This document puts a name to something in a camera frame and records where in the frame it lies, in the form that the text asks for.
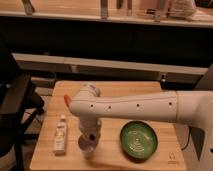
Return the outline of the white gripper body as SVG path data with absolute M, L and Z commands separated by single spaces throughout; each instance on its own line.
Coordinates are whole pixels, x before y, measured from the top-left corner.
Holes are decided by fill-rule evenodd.
M 83 137 L 88 140 L 97 140 L 101 135 L 102 122 L 97 118 L 80 118 L 79 130 L 83 134 Z

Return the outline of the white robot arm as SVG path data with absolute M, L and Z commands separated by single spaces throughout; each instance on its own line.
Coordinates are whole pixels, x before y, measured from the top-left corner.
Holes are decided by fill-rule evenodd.
M 185 124 L 205 132 L 199 171 L 213 171 L 213 91 L 164 91 L 101 97 L 100 89 L 84 84 L 68 103 L 84 135 L 100 130 L 101 118 L 137 119 Z

